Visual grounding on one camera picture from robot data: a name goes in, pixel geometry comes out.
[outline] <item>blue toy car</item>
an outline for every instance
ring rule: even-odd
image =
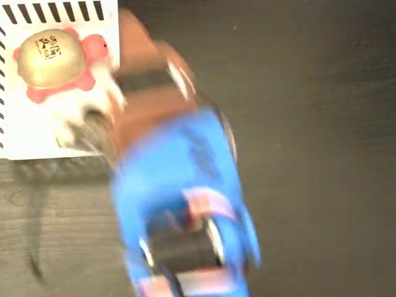
[[[213,109],[167,120],[129,147],[111,188],[137,296],[249,296],[245,268],[260,266],[260,248]]]

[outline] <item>pink turtle toy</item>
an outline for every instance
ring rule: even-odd
[[[46,97],[95,85],[90,66],[109,55],[105,39],[91,34],[83,40],[73,28],[50,29],[28,37],[14,51],[18,75],[27,83],[27,97],[42,103]]]

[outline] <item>wood grain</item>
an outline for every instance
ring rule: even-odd
[[[266,261],[249,276],[252,296],[394,296],[396,4],[127,5],[181,52],[233,124]],[[7,166],[0,163],[0,296],[46,296],[23,265],[24,211],[8,202],[21,185]],[[117,236],[106,186],[49,193],[42,255],[58,290],[47,295],[108,296],[122,269],[107,253]]]

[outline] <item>dark wooden surface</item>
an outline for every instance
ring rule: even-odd
[[[134,1],[230,117],[265,267],[252,296],[396,293],[396,4]],[[26,198],[0,171],[0,296],[126,296],[105,184],[50,186],[44,292],[23,262]]]

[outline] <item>gold turtle shell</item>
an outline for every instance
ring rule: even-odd
[[[50,29],[28,37],[20,46],[18,73],[35,88],[58,88],[85,69],[84,49],[77,36]]]

